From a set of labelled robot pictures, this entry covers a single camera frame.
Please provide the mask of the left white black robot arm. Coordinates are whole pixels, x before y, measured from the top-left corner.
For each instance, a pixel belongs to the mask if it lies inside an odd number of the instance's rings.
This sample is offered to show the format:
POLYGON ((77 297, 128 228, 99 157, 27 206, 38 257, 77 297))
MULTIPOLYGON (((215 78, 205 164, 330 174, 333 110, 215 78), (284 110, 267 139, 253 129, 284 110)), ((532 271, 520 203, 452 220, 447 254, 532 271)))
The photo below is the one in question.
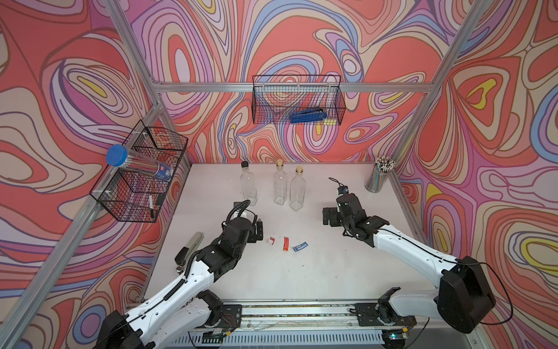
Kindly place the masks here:
POLYGON ((242 215, 250 203, 247 199, 234 206, 222 223, 222 233, 195 251, 174 281, 125 314, 109 314, 96 348, 165 348, 185 332, 218 322, 222 301, 210 288, 237 266, 257 234, 258 219, 242 215))

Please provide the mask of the clear bottle with black cap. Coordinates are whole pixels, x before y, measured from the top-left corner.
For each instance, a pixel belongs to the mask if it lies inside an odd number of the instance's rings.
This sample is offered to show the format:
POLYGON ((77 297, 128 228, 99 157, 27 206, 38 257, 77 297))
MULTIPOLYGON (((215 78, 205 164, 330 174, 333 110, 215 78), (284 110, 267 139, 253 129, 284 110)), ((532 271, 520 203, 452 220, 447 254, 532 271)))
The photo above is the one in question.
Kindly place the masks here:
POLYGON ((241 162, 241 169, 241 193, 245 200, 250 200, 251 206, 255 206, 258 201, 258 192, 254 173, 251 172, 248 161, 241 162))

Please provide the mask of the blue bottle label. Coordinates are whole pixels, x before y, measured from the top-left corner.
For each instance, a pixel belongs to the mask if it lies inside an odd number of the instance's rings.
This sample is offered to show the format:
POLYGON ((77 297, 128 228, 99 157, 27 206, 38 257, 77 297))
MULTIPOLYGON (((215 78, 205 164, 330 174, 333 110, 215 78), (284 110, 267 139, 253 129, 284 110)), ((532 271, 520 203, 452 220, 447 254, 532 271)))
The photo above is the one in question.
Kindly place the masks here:
POLYGON ((303 243, 301 243, 301 244, 296 245, 295 247, 293 247, 293 251, 299 252, 299 251, 301 251, 301 250, 303 250, 303 249, 305 249, 305 248, 307 248, 307 247, 308 247, 307 242, 303 242, 303 243))

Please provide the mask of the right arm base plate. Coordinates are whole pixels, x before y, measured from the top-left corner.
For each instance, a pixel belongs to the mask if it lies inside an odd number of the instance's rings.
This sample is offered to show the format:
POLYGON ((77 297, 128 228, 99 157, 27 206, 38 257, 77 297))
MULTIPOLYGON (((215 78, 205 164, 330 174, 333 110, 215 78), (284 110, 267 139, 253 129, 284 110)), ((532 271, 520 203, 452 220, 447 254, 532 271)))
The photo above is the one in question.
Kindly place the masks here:
POLYGON ((349 312, 357 317, 360 327, 414 327, 414 316, 399 316, 389 306, 377 302, 356 303, 349 312))

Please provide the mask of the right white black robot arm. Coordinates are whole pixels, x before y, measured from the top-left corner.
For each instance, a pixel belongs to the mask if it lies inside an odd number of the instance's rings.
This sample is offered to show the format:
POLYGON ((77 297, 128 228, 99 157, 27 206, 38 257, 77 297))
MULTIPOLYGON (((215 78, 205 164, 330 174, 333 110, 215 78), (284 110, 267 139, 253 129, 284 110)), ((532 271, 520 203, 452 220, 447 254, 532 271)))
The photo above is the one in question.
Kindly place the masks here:
POLYGON ((496 305, 482 264, 439 252, 401 233, 389 221, 369 216, 353 193, 337 198, 322 210, 323 224, 341 227, 344 236, 391 254, 421 273, 433 289, 404 292, 398 286, 385 292, 376 310, 385 324, 397 318, 423 316, 442 319, 460 333, 471 333, 496 305))

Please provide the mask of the clear bottle red label cork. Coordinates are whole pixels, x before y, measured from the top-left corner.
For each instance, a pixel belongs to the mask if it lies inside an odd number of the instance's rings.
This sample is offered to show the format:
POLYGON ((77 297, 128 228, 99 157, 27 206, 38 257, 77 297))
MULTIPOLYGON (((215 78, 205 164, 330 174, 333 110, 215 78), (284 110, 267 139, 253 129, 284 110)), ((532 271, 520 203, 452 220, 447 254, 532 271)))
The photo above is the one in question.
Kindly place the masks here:
POLYGON ((273 176, 274 202, 280 206, 284 205, 287 199, 288 178, 284 171, 282 159, 276 161, 276 173, 273 176))

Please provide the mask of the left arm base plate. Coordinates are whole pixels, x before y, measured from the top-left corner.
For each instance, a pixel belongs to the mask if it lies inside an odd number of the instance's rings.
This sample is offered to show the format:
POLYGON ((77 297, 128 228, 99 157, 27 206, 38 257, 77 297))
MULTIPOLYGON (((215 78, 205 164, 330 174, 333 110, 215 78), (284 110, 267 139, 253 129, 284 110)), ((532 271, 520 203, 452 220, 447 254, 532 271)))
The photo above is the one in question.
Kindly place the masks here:
POLYGON ((196 329, 226 329, 233 331, 240 327, 243 306, 241 304, 225 304, 211 310, 209 318, 205 324, 199 325, 196 329))

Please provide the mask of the clear bottle blue label cork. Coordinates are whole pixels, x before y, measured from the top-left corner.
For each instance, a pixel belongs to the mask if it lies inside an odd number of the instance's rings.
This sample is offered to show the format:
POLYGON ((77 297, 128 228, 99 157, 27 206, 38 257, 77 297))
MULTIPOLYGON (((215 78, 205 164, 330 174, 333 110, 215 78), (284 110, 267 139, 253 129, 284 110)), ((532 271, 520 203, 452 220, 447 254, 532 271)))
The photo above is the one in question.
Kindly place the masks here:
POLYGON ((306 192, 306 181, 303 178, 303 166, 296 168, 295 177, 291 181, 289 206, 297 212, 303 208, 306 192))

